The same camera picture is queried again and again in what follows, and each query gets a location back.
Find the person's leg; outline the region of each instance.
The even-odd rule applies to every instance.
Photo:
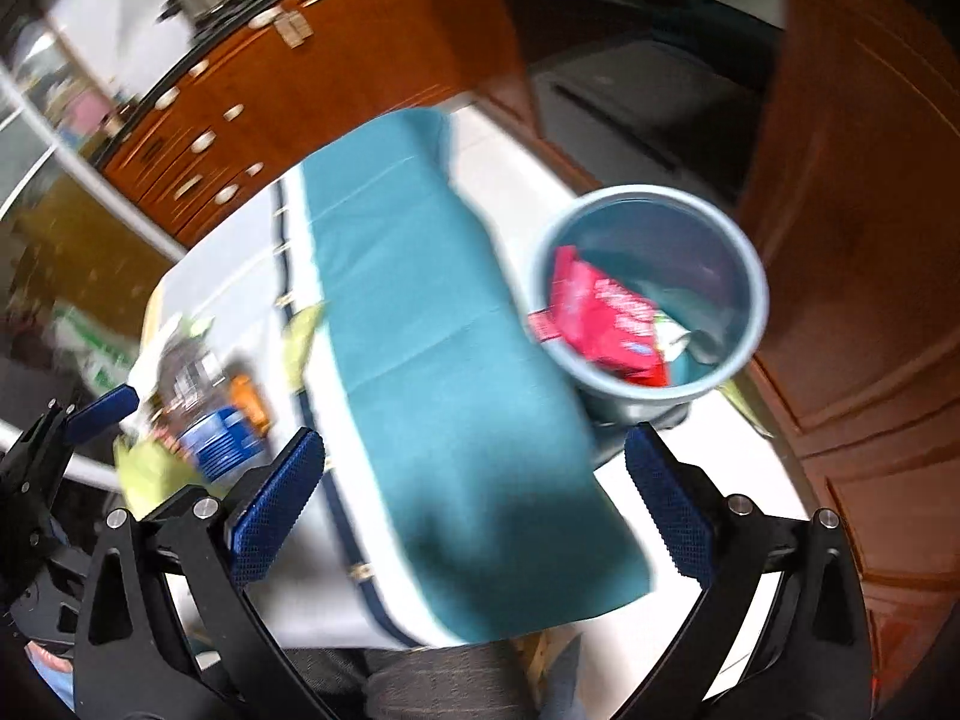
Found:
[[[285,650],[291,665],[341,720],[364,720],[363,650]]]
[[[371,720],[536,720],[509,642],[418,652],[367,650]]]

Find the cabinet drawer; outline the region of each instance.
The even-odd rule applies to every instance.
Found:
[[[150,200],[140,204],[140,210],[167,232],[175,234],[213,201],[236,171],[236,165],[209,155],[198,156],[173,176],[172,181],[165,182],[162,191],[152,192]]]
[[[332,140],[330,122],[338,120],[350,88],[328,81],[337,74],[331,61],[310,61],[318,39],[291,49],[268,25],[242,28],[230,42],[232,50],[211,62],[197,86],[218,106],[218,128],[244,158],[280,158],[292,165]]]
[[[104,175],[131,200],[144,194],[205,131],[206,118],[180,94],[170,107],[154,110],[114,154]]]
[[[261,165],[256,163],[247,167],[224,182],[210,197],[210,201],[179,229],[176,240],[186,247],[193,247],[258,191],[280,177],[280,168],[275,164],[262,165],[251,175],[251,168]]]
[[[209,165],[211,162],[232,165],[234,161],[235,158],[229,144],[224,143],[222,138],[217,137],[212,129],[205,129],[190,141],[184,151],[174,157],[166,170],[152,183],[152,186],[145,191],[141,191],[138,205],[152,205],[163,196],[170,194],[171,190],[176,191],[181,181],[184,180],[184,174],[191,170],[197,170],[200,165]]]

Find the yellow cloth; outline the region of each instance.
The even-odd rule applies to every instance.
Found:
[[[283,372],[291,392],[304,388],[304,367],[310,359],[313,337],[323,318],[323,303],[300,309],[283,328]]]
[[[736,384],[733,384],[733,379],[723,382],[723,384],[721,384],[717,389],[719,389],[721,394],[723,394],[723,396],[730,401],[731,405],[733,405],[733,408],[738,410],[740,415],[747,420],[747,422],[750,422],[754,430],[760,433],[762,437],[765,437],[765,439],[771,439],[773,437],[773,434],[767,430],[766,427],[764,427],[763,422],[760,421],[760,417],[757,416],[757,412],[755,412],[750,407],[750,404],[747,403],[747,399],[740,391],[740,387],[736,386]]]
[[[186,485],[208,487],[200,471],[156,440],[143,440],[129,447],[123,439],[116,439],[113,460],[127,508],[137,519],[146,517]]]

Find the drawer knob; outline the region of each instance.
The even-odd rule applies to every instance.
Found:
[[[264,26],[269,26],[282,12],[283,8],[281,7],[267,8],[262,13],[257,13],[247,22],[247,25],[251,29],[262,29]]]
[[[213,143],[216,139],[217,136],[213,133],[213,130],[208,129],[203,135],[198,136],[197,140],[190,144],[190,151],[193,151],[195,154],[206,151],[210,148],[210,143]]]
[[[157,98],[157,102],[154,103],[154,108],[157,108],[158,111],[166,110],[174,104],[174,100],[176,100],[177,97],[179,97],[179,89],[174,86]]]
[[[179,185],[179,189],[174,192],[174,200],[179,200],[191,189],[197,186],[200,181],[203,181],[203,175],[201,173],[197,173],[193,178],[189,178],[188,180],[184,181],[184,183]]]
[[[223,205],[225,202],[229,202],[233,199],[234,194],[237,194],[240,187],[237,184],[230,184],[228,187],[224,187],[222,190],[218,191],[213,201],[217,205]]]

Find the kitchen counter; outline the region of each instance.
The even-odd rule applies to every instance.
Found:
[[[276,5],[280,1],[281,0],[248,0],[246,4],[224,18],[224,20],[214,28],[205,30],[202,39],[191,45],[190,50],[181,57],[179,62],[176,62],[176,64],[167,71],[165,76],[152,87],[150,92],[141,98],[117,135],[109,141],[102,143],[97,151],[94,152],[90,159],[93,166],[102,170],[110,158],[112,158],[117,148],[119,148],[120,143],[123,143],[123,141],[130,136],[131,132],[136,129],[138,124],[140,124],[143,117],[154,109],[160,96],[173,87],[176,81],[191,67],[195,66],[202,57],[207,55],[213,47],[217,46],[224,38],[227,38],[227,36],[234,33],[237,29],[246,25],[253,16]]]

